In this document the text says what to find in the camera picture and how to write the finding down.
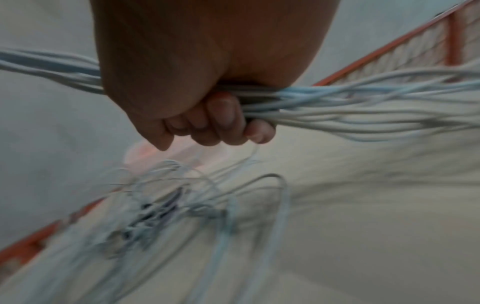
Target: concrete floor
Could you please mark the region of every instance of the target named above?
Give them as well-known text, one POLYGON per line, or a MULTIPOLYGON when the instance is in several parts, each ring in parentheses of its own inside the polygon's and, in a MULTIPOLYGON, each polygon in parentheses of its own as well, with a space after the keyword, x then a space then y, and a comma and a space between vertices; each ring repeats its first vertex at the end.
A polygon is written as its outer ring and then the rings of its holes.
MULTIPOLYGON (((428 21, 459 0, 343 0, 311 84, 428 21)), ((86 0, 2 0, 4 45, 95 56, 86 0)), ((107 98, 0 72, 0 248, 85 204, 72 192, 139 140, 107 98)))

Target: tangled cable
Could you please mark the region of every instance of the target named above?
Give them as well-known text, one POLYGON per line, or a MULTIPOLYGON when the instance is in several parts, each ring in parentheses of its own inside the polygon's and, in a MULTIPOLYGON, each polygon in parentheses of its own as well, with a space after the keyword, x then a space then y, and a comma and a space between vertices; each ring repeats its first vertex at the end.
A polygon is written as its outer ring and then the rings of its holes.
POLYGON ((93 258, 103 256, 113 260, 113 266, 74 303, 116 303, 160 270, 150 269, 145 273, 152 258, 166 249, 174 231, 186 219, 199 218, 201 227, 210 221, 216 223, 216 241, 208 264, 184 302, 201 303, 228 247, 238 199, 251 192, 251 186, 260 180, 273 178, 278 186, 269 189, 279 192, 279 204, 271 234, 253 273, 234 301, 251 302, 281 239, 289 211, 290 191, 283 178, 275 174, 261 176, 229 191, 221 191, 219 186, 256 162, 249 157, 204 175, 188 165, 164 161, 107 195, 110 203, 105 217, 93 227, 69 226, 54 245, 46 249, 41 263, 32 265, 19 284, 0 295, 0 301, 19 304, 69 302, 69 291, 78 273, 93 258))
MULTIPOLYGON (((215 90, 238 96, 247 118, 355 141, 388 141, 478 128, 480 101, 452 96, 480 89, 480 71, 475 70, 478 65, 480 60, 460 67, 394 71, 339 86, 219 86, 215 90), (452 105, 461 109, 453 110, 452 105)), ((79 55, 2 49, 0 69, 104 93, 98 62, 79 55)))

